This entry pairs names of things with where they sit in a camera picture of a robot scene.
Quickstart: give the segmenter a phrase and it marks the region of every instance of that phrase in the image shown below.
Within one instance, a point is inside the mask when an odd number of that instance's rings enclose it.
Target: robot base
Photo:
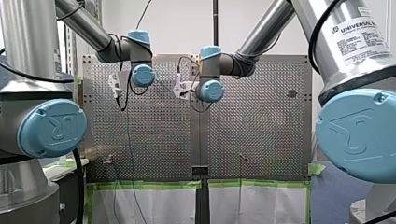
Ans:
[[[0,223],[59,224],[59,187],[49,183],[47,192],[33,200],[0,209]]]

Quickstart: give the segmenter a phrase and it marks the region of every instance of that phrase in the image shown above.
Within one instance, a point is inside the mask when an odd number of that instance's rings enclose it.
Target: perforated metal panel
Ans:
[[[207,164],[208,178],[304,179],[312,85],[305,56],[265,56],[252,77],[222,77],[225,98],[201,115],[171,92],[180,56],[156,56],[156,83],[143,96],[130,95],[131,149],[126,113],[107,85],[119,66],[83,61],[89,181],[190,180],[193,165]],[[184,64],[183,79],[189,74]],[[113,164],[103,164],[109,155]]]
[[[310,155],[311,77],[305,56],[266,56],[252,77],[223,77],[210,110],[209,178],[304,179]]]
[[[190,108],[188,102],[178,100],[171,91],[178,58],[155,57],[155,84],[143,96],[130,94],[130,136],[127,113],[120,112],[107,85],[108,75],[117,72],[119,66],[92,62],[92,70],[86,71],[92,73],[94,143],[89,181],[191,179]],[[189,67],[182,67],[183,77],[188,78]],[[124,69],[129,70],[129,65],[125,64]],[[103,164],[109,155],[114,158],[113,164]]]

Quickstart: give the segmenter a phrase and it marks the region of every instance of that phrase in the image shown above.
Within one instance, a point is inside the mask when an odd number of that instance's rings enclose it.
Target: wire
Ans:
[[[270,51],[271,49],[273,49],[274,46],[275,46],[275,45],[277,44],[277,42],[279,41],[281,35],[282,35],[282,34],[279,34],[279,35],[277,36],[276,40],[272,43],[272,45],[271,45],[269,48],[264,49],[264,50],[262,50],[262,51],[260,51],[260,52],[258,52],[258,53],[256,53],[256,54],[243,54],[243,53],[240,53],[240,52],[238,52],[238,54],[241,55],[241,56],[243,56],[244,58],[257,58],[257,57],[261,56],[262,54],[264,54],[264,53]]]
[[[132,39],[131,37],[126,36],[126,35],[122,35],[122,36],[121,36],[121,40],[122,40],[122,39],[127,39],[128,41],[133,41],[133,42],[135,42],[137,45],[139,45],[140,47],[142,47],[142,48],[144,48],[145,50],[147,50],[148,53],[151,55],[151,58],[152,58],[152,56],[154,55],[154,54],[152,53],[151,49],[149,49],[148,47],[144,46],[142,43],[135,41],[135,40]]]
[[[202,114],[202,113],[205,113],[207,110],[209,110],[209,108],[213,105],[213,103],[209,104],[209,106],[208,106],[205,110],[198,110],[198,109],[195,108],[195,106],[192,104],[192,102],[191,102],[191,96],[192,96],[192,93],[194,92],[194,91],[192,90],[192,87],[194,86],[194,83],[196,82],[198,76],[199,76],[199,74],[197,74],[197,75],[195,76],[195,79],[194,79],[194,81],[193,81],[192,84],[191,84],[190,95],[189,95],[189,102],[190,102],[191,108],[192,108],[195,112]]]
[[[136,25],[136,30],[139,29],[140,23],[142,22],[143,18],[145,17],[146,12],[147,12],[147,10],[148,10],[148,8],[149,8],[149,4],[151,3],[151,1],[152,1],[152,0],[148,0],[148,3],[146,4],[145,10],[143,11],[143,14],[142,14],[142,16],[140,17],[140,20],[139,20],[139,22],[138,22],[137,25]]]
[[[113,213],[114,213],[114,217],[117,220],[117,223],[120,224],[119,216],[117,216],[117,211],[116,211],[117,186],[119,185],[119,182],[120,182],[120,176],[118,175],[118,172],[117,172],[115,164],[114,164],[114,171],[116,172],[118,180],[116,182],[116,186],[114,187],[114,193],[113,193],[114,194],[114,196],[113,196]]]
[[[326,11],[323,13],[323,15],[320,17],[318,20],[317,24],[315,25],[314,31],[312,32],[311,39],[309,40],[309,48],[308,48],[308,57],[309,57],[309,62],[311,62],[312,68],[320,74],[319,68],[317,63],[315,62],[315,50],[318,42],[318,36],[320,34],[320,31],[323,27],[323,24],[326,22],[327,19],[329,19],[330,15],[332,14],[332,11],[338,6],[338,4],[342,3],[343,1],[346,0],[334,0],[329,7],[326,9]]]
[[[78,212],[76,224],[82,224],[84,218],[84,171],[82,170],[81,157],[78,149],[73,150],[73,156],[76,161],[78,173]]]
[[[75,14],[77,11],[79,11],[82,7],[84,7],[84,3],[81,3],[79,5],[79,7],[77,7],[76,9],[74,9],[73,11],[67,13],[66,15],[62,16],[61,18],[56,19],[56,21],[62,21],[64,19],[67,19],[71,16],[73,16],[73,14]]]
[[[117,35],[114,34],[109,34],[110,36],[114,36],[117,40],[117,44],[119,46],[119,50],[116,49],[116,55],[119,58],[119,63],[120,63],[120,71],[122,71],[122,67],[123,67],[123,61],[122,61],[122,47],[121,47],[121,42],[120,39]]]
[[[2,48],[0,49],[0,55],[3,54],[6,51],[6,49]],[[36,77],[33,75],[29,75],[26,73],[23,73],[21,71],[18,71],[15,68],[12,68],[11,66],[8,66],[7,64],[0,62],[0,66],[2,66],[4,69],[8,70],[8,72],[11,72],[15,75],[18,75],[20,77],[25,77],[28,79],[32,79],[35,81],[45,81],[45,82],[52,82],[52,83],[73,83],[74,79],[67,79],[67,80],[54,80],[54,79],[49,79],[49,78],[44,78],[44,77]]]
[[[245,76],[245,74],[244,74],[244,69],[243,69],[243,67],[242,67],[242,64],[239,62],[239,60],[237,60],[237,59],[235,58],[235,56],[232,55],[232,54],[228,54],[228,53],[223,53],[223,54],[229,56],[230,58],[232,58],[232,59],[233,59],[233,62],[236,63],[236,64],[238,65],[238,68],[239,68],[239,71],[240,71],[241,74],[239,75],[239,77],[233,76],[233,78],[235,78],[235,79],[241,79],[242,77],[244,77],[244,76]]]
[[[187,59],[187,60],[189,60],[190,62],[195,63],[195,65],[197,65],[198,67],[200,66],[195,60],[193,60],[193,59],[191,59],[191,58],[189,58],[189,57],[186,57],[186,56],[181,56],[181,57],[178,59],[177,67],[180,67],[180,65],[181,65],[181,60],[182,60],[182,59]]]
[[[129,130],[129,110],[126,110],[126,132],[128,133],[128,149],[131,153],[131,161],[132,161],[132,176],[134,176],[134,152],[132,151],[132,147],[131,147],[131,134],[130,134],[130,130]],[[143,221],[145,224],[148,224],[145,216],[143,214],[142,208],[140,206],[139,201],[137,200],[137,196],[136,196],[136,190],[134,188],[134,180],[132,179],[132,188],[134,189],[134,200],[136,202],[137,208],[139,209],[140,215],[143,218]]]
[[[134,91],[134,88],[132,88],[132,83],[131,82],[129,82],[129,88],[131,88],[131,92],[134,95],[144,95],[149,90],[149,87],[146,87],[142,92],[136,92],[136,91]]]
[[[379,223],[379,222],[385,221],[385,220],[393,218],[393,217],[396,217],[396,211],[390,212],[390,213],[385,214],[384,216],[381,216],[381,217],[376,217],[375,219],[370,220],[364,224],[375,224],[375,223]]]

